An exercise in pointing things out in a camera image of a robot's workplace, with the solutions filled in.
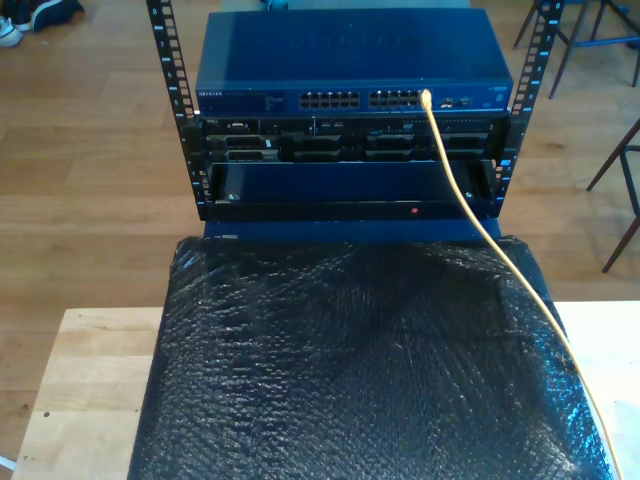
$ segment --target wooden table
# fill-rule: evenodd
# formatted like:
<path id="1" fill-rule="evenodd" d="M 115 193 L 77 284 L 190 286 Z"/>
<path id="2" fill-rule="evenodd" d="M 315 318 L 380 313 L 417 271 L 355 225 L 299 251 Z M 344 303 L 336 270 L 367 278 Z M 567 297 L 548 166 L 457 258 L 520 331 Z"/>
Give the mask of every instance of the wooden table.
<path id="1" fill-rule="evenodd" d="M 625 477 L 640 478 L 640 302 L 556 303 Z M 67 310 L 14 480 L 123 480 L 161 308 Z"/>

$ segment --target black bubble wrap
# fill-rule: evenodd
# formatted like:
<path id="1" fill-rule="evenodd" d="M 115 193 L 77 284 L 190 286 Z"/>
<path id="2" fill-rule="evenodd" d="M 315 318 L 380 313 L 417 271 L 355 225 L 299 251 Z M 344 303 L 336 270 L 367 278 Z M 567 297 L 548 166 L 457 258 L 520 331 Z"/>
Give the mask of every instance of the black bubble wrap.
<path id="1" fill-rule="evenodd" d="M 484 244 L 186 239 L 129 479 L 611 478 L 546 322 Z"/>

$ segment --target blue network switch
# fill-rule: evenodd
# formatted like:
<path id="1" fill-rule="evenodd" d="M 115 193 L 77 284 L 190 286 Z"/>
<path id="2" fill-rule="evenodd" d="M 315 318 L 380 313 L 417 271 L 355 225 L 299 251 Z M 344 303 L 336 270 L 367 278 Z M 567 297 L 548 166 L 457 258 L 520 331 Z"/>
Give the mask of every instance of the blue network switch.
<path id="1" fill-rule="evenodd" d="M 205 118 L 506 111 L 513 82 L 482 9 L 212 13 Z"/>

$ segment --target black rack frame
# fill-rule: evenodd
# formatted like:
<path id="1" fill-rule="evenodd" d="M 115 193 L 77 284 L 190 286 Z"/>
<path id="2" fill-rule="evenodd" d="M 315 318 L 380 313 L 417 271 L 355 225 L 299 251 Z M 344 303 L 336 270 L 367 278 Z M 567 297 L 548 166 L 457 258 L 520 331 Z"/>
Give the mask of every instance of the black rack frame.
<path id="1" fill-rule="evenodd" d="M 211 204 L 212 195 L 201 147 L 202 133 L 191 98 L 173 6 L 171 0 L 146 2 L 198 214 L 202 220 L 208 220 L 207 204 Z M 493 198 L 496 216 L 500 213 L 509 188 L 558 31 L 556 26 L 560 22 L 565 5 L 564 0 L 543 0 L 540 3 L 544 15 L 538 16 L 533 29 L 509 114 L 504 148 L 496 166 L 496 189 Z"/>

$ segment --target chair leg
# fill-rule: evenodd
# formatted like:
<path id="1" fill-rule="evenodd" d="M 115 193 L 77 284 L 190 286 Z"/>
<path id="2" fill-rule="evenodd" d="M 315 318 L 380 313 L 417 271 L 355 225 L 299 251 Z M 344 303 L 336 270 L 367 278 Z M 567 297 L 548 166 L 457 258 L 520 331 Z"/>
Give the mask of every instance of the chair leg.
<path id="1" fill-rule="evenodd" d="M 600 8 L 598 9 L 598 16 L 596 17 L 596 23 L 593 25 L 593 31 L 591 32 L 591 40 L 596 39 L 596 35 L 598 34 L 598 27 L 600 26 L 600 21 L 602 20 L 602 14 L 604 13 L 604 9 L 607 6 L 604 0 L 600 0 Z"/>
<path id="2" fill-rule="evenodd" d="M 531 4 L 531 8 L 529 9 L 529 13 L 527 13 L 527 18 L 524 19 L 524 23 L 522 24 L 522 28 L 520 29 L 520 32 L 518 33 L 518 36 L 516 37 L 516 43 L 513 44 L 513 49 L 514 50 L 516 48 L 518 48 L 518 44 L 520 43 L 520 40 L 522 40 L 522 37 L 524 37 L 524 32 L 527 31 L 527 27 L 531 23 L 531 19 L 533 18 L 533 14 L 534 13 L 536 13 L 536 0 L 533 0 L 533 2 Z"/>
<path id="3" fill-rule="evenodd" d="M 618 158 L 618 156 L 620 155 L 620 152 L 624 149 L 624 147 L 626 147 L 629 144 L 631 139 L 635 137 L 636 133 L 638 133 L 639 131 L 640 131 L 640 118 L 638 118 L 636 123 L 633 124 L 633 127 L 631 127 L 631 130 L 629 130 L 627 134 L 624 136 L 624 138 L 620 140 L 620 143 L 616 148 L 613 149 L 613 152 L 611 152 L 611 155 L 609 155 L 609 158 L 607 158 L 607 161 L 604 162 L 602 167 L 600 167 L 600 170 L 598 170 L 598 173 L 596 173 L 596 176 L 593 177 L 593 180 L 591 180 L 591 183 L 587 187 L 588 192 L 590 192 L 593 189 L 593 187 L 596 186 L 596 183 L 598 183 L 598 181 L 607 172 L 607 170 L 609 170 L 609 167 L 613 165 L 613 162 L 616 161 L 616 158 Z"/>
<path id="4" fill-rule="evenodd" d="M 624 247 L 626 247 L 629 241 L 633 238 L 633 235 L 636 233 L 639 227 L 640 227 L 640 217 L 636 217 L 634 218 L 633 222 L 625 232 L 624 236 L 622 237 L 622 240 L 620 240 L 620 243 L 618 244 L 616 249 L 611 254 L 611 258 L 609 258 L 609 260 L 607 261 L 607 264 L 602 269 L 602 273 L 607 273 L 609 271 L 613 263 L 618 259 L 618 257 L 624 250 Z"/>
<path id="5" fill-rule="evenodd" d="M 635 88 L 638 85 L 638 76 L 640 76 L 640 44 L 638 46 L 638 60 L 636 60 L 636 71 L 633 73 L 633 82 L 631 86 Z"/>
<path id="6" fill-rule="evenodd" d="M 556 89 L 558 88 L 558 84 L 560 83 L 560 79 L 562 78 L 562 74 L 564 73 L 564 69 L 566 68 L 569 57 L 571 56 L 571 51 L 573 50 L 573 46 L 576 43 L 576 39 L 578 38 L 580 27 L 582 27 L 584 19 L 587 15 L 587 11 L 589 10 L 589 3 L 589 0 L 584 0 L 582 2 L 582 8 L 580 9 L 580 13 L 578 14 L 576 26 L 573 28 L 573 32 L 571 33 L 571 38 L 569 39 L 569 43 L 567 44 L 567 50 L 564 52 L 564 57 L 562 57 L 562 62 L 560 63 L 560 68 L 558 69 L 556 79 L 553 82 L 553 87 L 551 87 L 551 94 L 549 94 L 549 98 L 553 98 L 556 93 Z"/>

